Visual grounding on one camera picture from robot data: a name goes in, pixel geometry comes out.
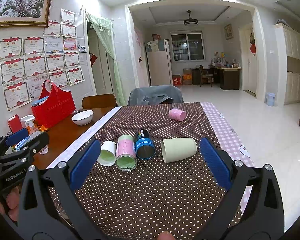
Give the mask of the left hand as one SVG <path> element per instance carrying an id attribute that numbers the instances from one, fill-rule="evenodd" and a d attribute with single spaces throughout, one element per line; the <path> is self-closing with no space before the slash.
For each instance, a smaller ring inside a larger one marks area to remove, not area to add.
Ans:
<path id="1" fill-rule="evenodd" d="M 14 222 L 18 221 L 19 216 L 19 202 L 20 202 L 20 190 L 19 187 L 14 187 L 11 192 L 6 197 L 6 205 L 9 208 L 8 216 Z M 5 209 L 3 204 L 0 201 L 0 214 L 4 214 Z"/>

